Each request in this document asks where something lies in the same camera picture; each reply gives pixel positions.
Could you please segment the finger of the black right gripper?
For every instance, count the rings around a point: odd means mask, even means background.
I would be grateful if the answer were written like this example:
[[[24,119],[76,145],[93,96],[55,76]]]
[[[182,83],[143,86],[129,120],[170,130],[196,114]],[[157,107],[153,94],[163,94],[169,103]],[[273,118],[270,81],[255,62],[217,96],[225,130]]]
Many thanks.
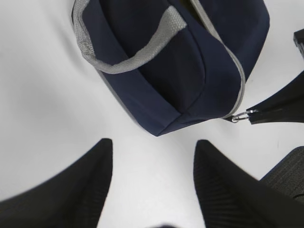
[[[304,29],[294,32],[294,43],[304,58]]]
[[[304,73],[266,100],[247,109],[251,124],[303,123]]]

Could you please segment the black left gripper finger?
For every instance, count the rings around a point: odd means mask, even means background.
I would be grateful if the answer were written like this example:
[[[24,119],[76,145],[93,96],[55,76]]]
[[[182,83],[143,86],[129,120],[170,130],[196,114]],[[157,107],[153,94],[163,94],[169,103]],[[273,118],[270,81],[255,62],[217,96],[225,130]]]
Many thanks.
[[[2,228],[96,228],[112,179],[112,140],[101,139],[46,182],[0,203]]]

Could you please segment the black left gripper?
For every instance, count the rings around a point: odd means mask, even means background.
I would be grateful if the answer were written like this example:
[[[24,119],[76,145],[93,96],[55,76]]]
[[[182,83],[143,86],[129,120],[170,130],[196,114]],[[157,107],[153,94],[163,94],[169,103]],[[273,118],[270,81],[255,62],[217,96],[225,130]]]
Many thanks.
[[[302,228],[304,147],[289,152],[260,181],[208,140],[196,143],[195,191],[207,228]]]

